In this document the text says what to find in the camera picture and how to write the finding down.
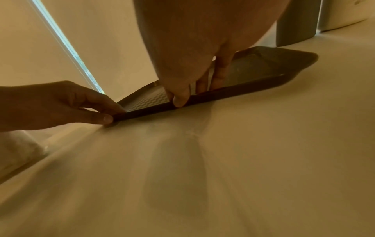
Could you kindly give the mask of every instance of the dark tray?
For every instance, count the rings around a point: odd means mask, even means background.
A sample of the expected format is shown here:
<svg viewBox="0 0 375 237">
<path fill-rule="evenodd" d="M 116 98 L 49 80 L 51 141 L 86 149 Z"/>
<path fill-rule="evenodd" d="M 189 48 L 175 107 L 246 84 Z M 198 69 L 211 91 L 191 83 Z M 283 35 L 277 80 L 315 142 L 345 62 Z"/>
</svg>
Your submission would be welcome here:
<svg viewBox="0 0 375 237">
<path fill-rule="evenodd" d="M 194 94 L 185 106 L 262 91 L 291 81 L 318 60 L 315 53 L 283 48 L 253 47 L 237 52 L 221 89 Z M 150 83 L 118 102 L 126 114 L 114 117 L 127 120 L 176 109 L 158 81 Z"/>
</svg>

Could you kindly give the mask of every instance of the white table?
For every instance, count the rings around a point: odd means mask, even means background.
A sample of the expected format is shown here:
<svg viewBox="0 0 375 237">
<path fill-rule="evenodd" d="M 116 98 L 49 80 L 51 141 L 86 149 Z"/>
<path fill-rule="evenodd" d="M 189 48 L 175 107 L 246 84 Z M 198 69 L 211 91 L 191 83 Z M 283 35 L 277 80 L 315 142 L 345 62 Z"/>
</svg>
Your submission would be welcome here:
<svg viewBox="0 0 375 237">
<path fill-rule="evenodd" d="M 100 129 L 0 185 L 0 236 L 374 236 L 375 19 L 271 90 Z"/>
</svg>

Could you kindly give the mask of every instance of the light strip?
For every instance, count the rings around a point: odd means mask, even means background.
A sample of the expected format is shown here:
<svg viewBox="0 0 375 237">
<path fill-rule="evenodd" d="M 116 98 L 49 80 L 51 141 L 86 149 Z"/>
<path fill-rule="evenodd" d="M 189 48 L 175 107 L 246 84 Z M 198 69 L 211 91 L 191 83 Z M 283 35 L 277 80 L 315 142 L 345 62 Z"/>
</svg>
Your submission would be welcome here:
<svg viewBox="0 0 375 237">
<path fill-rule="evenodd" d="M 66 49 L 69 51 L 69 53 L 72 55 L 73 59 L 76 61 L 76 63 L 79 65 L 81 70 L 86 74 L 87 78 L 90 80 L 87 81 L 90 86 L 94 86 L 96 90 L 102 94 L 105 94 L 102 88 L 100 87 L 99 83 L 95 80 L 89 69 L 86 67 L 85 63 L 82 61 L 82 59 L 79 57 L 78 53 L 75 51 L 69 40 L 66 38 L 60 27 L 57 25 L 55 20 L 52 18 L 46 7 L 43 5 L 43 3 L 40 0 L 31 0 L 36 8 L 39 10 L 39 12 L 42 14 L 43 18 L 47 21 L 51 29 L 54 31 L 56 36 L 60 39 L 61 43 L 66 47 Z"/>
</svg>

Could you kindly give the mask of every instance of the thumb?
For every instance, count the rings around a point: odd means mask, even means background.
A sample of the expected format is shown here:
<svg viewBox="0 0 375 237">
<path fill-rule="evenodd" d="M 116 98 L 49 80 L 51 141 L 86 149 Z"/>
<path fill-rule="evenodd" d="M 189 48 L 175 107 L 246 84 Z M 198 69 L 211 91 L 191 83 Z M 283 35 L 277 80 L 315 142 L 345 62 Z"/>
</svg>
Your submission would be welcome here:
<svg viewBox="0 0 375 237">
<path fill-rule="evenodd" d="M 74 110 L 70 113 L 71 123 L 90 123 L 90 124 L 110 124 L 113 117 L 109 114 L 102 114 L 88 110 Z"/>
<path fill-rule="evenodd" d="M 173 104 L 180 108 L 186 104 L 190 97 L 190 87 L 186 87 L 185 89 L 181 90 L 179 93 L 175 93 L 173 98 Z"/>
</svg>

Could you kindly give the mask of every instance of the gray container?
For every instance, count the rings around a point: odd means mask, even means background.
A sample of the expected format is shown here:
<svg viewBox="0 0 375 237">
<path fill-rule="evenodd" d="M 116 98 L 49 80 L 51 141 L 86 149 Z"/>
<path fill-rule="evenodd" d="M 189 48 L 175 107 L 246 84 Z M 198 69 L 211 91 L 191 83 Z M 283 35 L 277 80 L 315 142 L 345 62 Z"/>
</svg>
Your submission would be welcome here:
<svg viewBox="0 0 375 237">
<path fill-rule="evenodd" d="M 315 36 L 321 0 L 292 0 L 277 21 L 276 46 L 298 43 Z"/>
</svg>

